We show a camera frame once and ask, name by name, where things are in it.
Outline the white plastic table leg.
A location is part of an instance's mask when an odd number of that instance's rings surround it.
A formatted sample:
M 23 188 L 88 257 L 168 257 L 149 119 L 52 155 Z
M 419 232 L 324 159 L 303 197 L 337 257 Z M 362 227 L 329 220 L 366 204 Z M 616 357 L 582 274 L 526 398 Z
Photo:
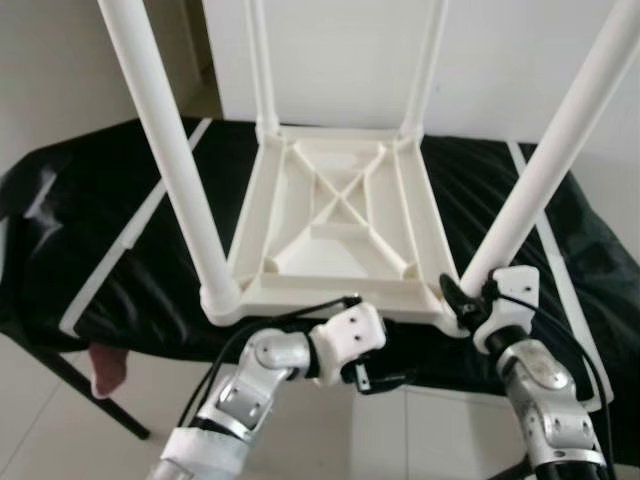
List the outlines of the white plastic table leg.
M 617 0 L 558 106 L 532 159 L 495 216 L 461 276 L 467 297 L 479 296 L 490 275 L 506 268 L 534 228 L 640 49 L 640 0 Z
M 247 18 L 248 42 L 250 42 L 257 131 L 259 131 L 260 137 L 279 136 L 282 125 L 280 125 L 278 111 L 276 111 L 264 1 L 243 0 L 243 3 Z
M 428 18 L 422 31 L 419 61 L 413 70 L 413 81 L 406 110 L 399 124 L 397 134 L 399 142 L 420 140 L 424 134 L 425 111 L 428 110 L 431 91 L 433 91 L 436 61 L 442 46 L 449 5 L 451 0 L 428 0 Z
M 180 232 L 200 282 L 200 300 L 215 326 L 242 319 L 241 289 L 229 262 L 198 175 L 177 101 L 157 49 L 143 0 L 97 0 L 111 45 L 154 152 Z

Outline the pink cloth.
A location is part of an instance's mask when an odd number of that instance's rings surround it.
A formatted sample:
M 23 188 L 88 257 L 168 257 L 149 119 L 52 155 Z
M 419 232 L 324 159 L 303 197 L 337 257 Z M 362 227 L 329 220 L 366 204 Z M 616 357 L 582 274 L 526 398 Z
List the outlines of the pink cloth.
M 125 383 L 128 375 L 128 349 L 90 344 L 91 393 L 96 399 L 109 399 Z

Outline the black table cloth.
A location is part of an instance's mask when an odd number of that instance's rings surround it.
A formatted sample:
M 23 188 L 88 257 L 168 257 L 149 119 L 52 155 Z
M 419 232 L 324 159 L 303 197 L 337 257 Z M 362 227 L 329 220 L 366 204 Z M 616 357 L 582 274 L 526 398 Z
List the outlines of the black table cloth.
M 257 152 L 248 122 L 214 120 L 195 148 L 212 218 L 230 247 Z M 431 188 L 457 268 L 474 255 L 517 179 L 506 142 L 428 136 L 421 142 Z M 0 332 L 56 352 L 91 343 L 173 360 L 214 361 L 230 333 L 206 319 L 186 242 L 169 202 L 147 221 L 76 323 L 61 316 L 156 186 L 163 186 L 137 119 L 37 148 L 0 177 L 0 220 L 8 220 L 0 276 Z M 595 340 L 611 402 L 614 461 L 640 465 L 640 265 L 600 219 L 572 175 L 547 218 Z M 497 394 L 492 361 L 471 340 L 434 326 L 407 326 L 425 343 L 415 387 Z

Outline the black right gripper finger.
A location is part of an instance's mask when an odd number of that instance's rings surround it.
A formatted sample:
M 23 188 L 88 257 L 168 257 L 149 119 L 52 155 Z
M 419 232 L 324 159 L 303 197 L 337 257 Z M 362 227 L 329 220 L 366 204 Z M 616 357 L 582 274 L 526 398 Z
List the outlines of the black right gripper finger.
M 458 328 L 472 332 L 476 328 L 476 303 L 462 291 L 460 284 L 451 275 L 440 275 L 442 297 L 457 319 Z

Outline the white plastic table top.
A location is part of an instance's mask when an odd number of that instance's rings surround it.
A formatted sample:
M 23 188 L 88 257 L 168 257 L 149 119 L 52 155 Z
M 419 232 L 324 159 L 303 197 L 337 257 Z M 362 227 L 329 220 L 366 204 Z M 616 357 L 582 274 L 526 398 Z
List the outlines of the white plastic table top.
M 347 294 L 398 323 L 466 337 L 440 279 L 457 276 L 421 136 L 383 129 L 255 129 L 259 146 L 227 255 L 229 300 L 212 324 Z

